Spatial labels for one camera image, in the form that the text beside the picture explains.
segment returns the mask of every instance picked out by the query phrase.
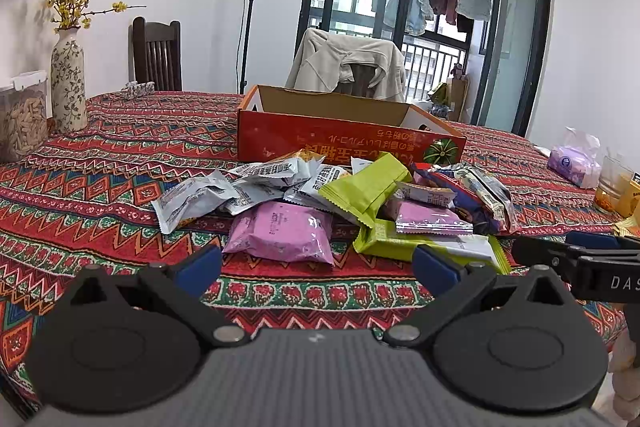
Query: red tablecloth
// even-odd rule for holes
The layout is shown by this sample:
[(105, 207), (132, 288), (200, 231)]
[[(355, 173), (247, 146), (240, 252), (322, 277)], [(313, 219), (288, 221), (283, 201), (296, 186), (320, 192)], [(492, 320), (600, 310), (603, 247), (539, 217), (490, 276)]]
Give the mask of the red tablecloth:
[[(74, 273), (88, 263), (132, 273), (151, 261), (176, 263), (226, 241), (231, 218), (199, 219), (163, 237), (150, 202), (180, 180), (230, 168), (236, 157), (236, 95), (165, 93), (132, 102), (105, 94), (89, 103), (89, 127), (50, 139), (20, 164), (0, 166), (0, 374), (33, 399), (22, 359)], [(465, 159), (511, 189), (524, 233), (607, 232), (614, 218), (591, 206), (593, 192), (548, 171), (530, 143), (460, 125)], [(356, 230), (336, 225), (335, 267), (226, 256), (223, 276), (203, 297), (249, 331), (388, 328), (430, 300), (406, 263), (350, 248)], [(502, 241), (509, 250), (510, 240)], [(586, 303), (606, 342), (622, 315)]]

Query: plastic container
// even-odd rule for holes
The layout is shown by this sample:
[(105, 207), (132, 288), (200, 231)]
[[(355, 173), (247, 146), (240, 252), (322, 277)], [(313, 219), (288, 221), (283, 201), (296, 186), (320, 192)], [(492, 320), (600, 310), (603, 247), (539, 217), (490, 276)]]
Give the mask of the plastic container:
[(32, 71), (0, 80), (0, 162), (20, 161), (49, 136), (47, 73)]
[(618, 160), (604, 156), (594, 203), (603, 210), (613, 212), (633, 175), (633, 171)]

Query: floor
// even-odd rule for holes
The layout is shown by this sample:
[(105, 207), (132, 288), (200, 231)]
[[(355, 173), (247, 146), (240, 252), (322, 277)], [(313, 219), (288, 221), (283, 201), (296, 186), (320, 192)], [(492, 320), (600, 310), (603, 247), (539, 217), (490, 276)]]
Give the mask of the floor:
[[(601, 415), (607, 418), (614, 427), (625, 427), (626, 422), (616, 416), (611, 409), (613, 399), (613, 388), (611, 386), (611, 375), (607, 373), (607, 378), (602, 383), (598, 397), (593, 407)], [(18, 427), (22, 425), (20, 417), (11, 409), (11, 406), (0, 396), (0, 425), (2, 427)]]

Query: pink snack package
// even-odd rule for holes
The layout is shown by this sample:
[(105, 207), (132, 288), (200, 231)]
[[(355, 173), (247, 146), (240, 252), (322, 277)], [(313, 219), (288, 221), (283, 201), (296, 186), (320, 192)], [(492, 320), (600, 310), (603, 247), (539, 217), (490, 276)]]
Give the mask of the pink snack package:
[(402, 201), (396, 217), (396, 232), (464, 235), (474, 233), (474, 226), (460, 219), (448, 208)]
[(334, 263), (329, 237), (332, 217), (307, 206), (268, 201), (236, 216), (224, 253), (294, 263)]

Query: green snack package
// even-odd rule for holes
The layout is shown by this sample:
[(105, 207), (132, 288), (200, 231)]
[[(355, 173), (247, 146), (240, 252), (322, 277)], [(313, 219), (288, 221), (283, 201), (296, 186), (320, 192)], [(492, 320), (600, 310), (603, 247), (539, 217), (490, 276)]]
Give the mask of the green snack package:
[(418, 245), (428, 245), (462, 266), (469, 261), (481, 261), (492, 265), (498, 273), (507, 275), (511, 271), (507, 256), (493, 235), (436, 236), (398, 233), (395, 222), (376, 219), (373, 229), (360, 227), (360, 233), (353, 242), (353, 248), (358, 253), (409, 263)]
[(327, 183), (318, 190), (318, 194), (372, 229), (378, 210), (396, 190), (396, 182), (410, 180), (409, 171), (395, 156), (382, 153), (357, 174)]

